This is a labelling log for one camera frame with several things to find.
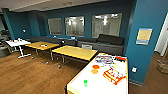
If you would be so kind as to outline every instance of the red item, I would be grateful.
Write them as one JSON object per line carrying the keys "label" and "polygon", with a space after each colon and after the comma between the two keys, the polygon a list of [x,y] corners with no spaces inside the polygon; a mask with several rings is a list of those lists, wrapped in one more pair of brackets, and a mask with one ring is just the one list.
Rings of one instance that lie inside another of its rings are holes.
{"label": "red item", "polygon": [[94,69],[99,69],[100,67],[99,67],[99,65],[93,65],[92,66]]}
{"label": "red item", "polygon": [[121,82],[126,76],[123,76],[121,73],[117,72],[113,68],[107,70],[104,72],[103,76],[108,79],[110,82],[112,82],[114,85],[117,85],[119,82]]}

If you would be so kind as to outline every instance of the white table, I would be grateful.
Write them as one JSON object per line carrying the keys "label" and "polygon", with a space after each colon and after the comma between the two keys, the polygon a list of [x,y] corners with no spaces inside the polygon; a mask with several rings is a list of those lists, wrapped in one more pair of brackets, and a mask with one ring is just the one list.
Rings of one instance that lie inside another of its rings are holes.
{"label": "white table", "polygon": [[[95,59],[93,59],[68,83],[68,94],[128,94],[128,62],[127,60],[125,62],[114,60],[114,62],[117,66],[120,66],[120,68],[114,69],[127,76],[120,83],[114,85],[103,76],[104,71],[110,68],[109,65],[101,67],[97,74],[92,74],[91,70],[93,69],[93,65],[103,66],[102,63],[97,63]],[[87,87],[84,86],[84,80],[88,81]]]}
{"label": "white table", "polygon": [[14,47],[15,48],[15,51],[16,51],[16,46],[19,46],[19,51],[21,53],[21,56],[19,56],[18,58],[22,58],[22,57],[26,57],[26,56],[29,56],[31,54],[23,54],[23,49],[21,48],[21,45],[25,45],[25,44],[31,44],[31,42],[28,42],[28,41],[25,41],[25,40],[21,40],[21,41],[18,41],[18,40],[14,40],[14,41],[6,41],[11,47]]}

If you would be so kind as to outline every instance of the table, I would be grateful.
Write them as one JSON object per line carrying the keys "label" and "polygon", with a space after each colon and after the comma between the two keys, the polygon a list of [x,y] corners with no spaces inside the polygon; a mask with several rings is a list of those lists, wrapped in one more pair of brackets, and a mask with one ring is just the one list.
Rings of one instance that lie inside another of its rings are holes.
{"label": "table", "polygon": [[38,51],[39,50],[48,50],[50,49],[50,55],[51,55],[51,60],[53,60],[53,55],[52,55],[52,50],[51,48],[57,47],[59,46],[59,44],[53,44],[53,43],[48,43],[48,42],[35,42],[35,43],[31,43],[31,44],[27,44],[25,46],[31,47],[31,48],[35,48],[36,49],[36,54],[38,55]]}
{"label": "table", "polygon": [[[93,65],[101,66],[97,74],[91,73]],[[111,66],[125,76],[117,85],[103,76],[105,71],[110,69]],[[128,94],[128,61],[120,62],[114,60],[114,64],[104,66],[93,59],[67,84],[67,91],[68,94]]]}
{"label": "table", "polygon": [[52,50],[52,52],[62,54],[63,63],[64,63],[65,61],[64,55],[90,61],[91,58],[97,53],[97,50],[84,49],[84,48],[73,47],[73,46],[63,46],[63,47]]}
{"label": "table", "polygon": [[21,56],[19,56],[18,58],[22,58],[22,57],[26,57],[26,56],[29,56],[31,54],[25,54],[23,53],[23,49],[21,48],[21,45],[25,45],[25,44],[30,44],[30,42],[28,41],[25,41],[25,40],[14,40],[14,41],[6,41],[11,47],[14,47],[16,51],[16,46],[19,46],[19,51],[21,53]]}

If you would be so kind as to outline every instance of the tabletop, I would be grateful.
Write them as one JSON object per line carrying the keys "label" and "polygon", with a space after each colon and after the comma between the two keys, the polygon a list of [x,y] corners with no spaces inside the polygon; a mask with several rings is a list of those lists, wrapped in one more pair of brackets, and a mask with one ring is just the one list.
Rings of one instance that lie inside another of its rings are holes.
{"label": "tabletop", "polygon": [[59,44],[53,44],[53,43],[48,43],[48,42],[34,42],[34,43],[31,43],[31,44],[27,44],[25,46],[28,46],[28,47],[32,47],[32,48],[35,48],[35,49],[40,49],[40,50],[47,50],[47,49],[51,49],[53,47],[57,47],[59,46]]}
{"label": "tabletop", "polygon": [[[113,62],[113,64],[103,64],[93,59],[68,83],[68,94],[128,94],[128,61],[114,60]],[[117,84],[104,76],[111,68],[124,77]]]}
{"label": "tabletop", "polygon": [[20,46],[25,44],[31,44],[31,42],[25,41],[25,40],[14,40],[14,41],[6,41],[11,47],[13,46]]}
{"label": "tabletop", "polygon": [[84,49],[73,46],[63,46],[52,50],[53,52],[72,56],[79,59],[90,61],[90,59],[96,54],[97,50]]}

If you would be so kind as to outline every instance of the ceiling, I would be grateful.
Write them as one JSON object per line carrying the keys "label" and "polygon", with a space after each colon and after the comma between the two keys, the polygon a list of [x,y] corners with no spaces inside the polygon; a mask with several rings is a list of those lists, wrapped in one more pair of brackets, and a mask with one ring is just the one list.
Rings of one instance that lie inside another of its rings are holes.
{"label": "ceiling", "polygon": [[0,0],[0,8],[8,8],[9,11],[15,12],[46,11],[102,1],[108,0]]}

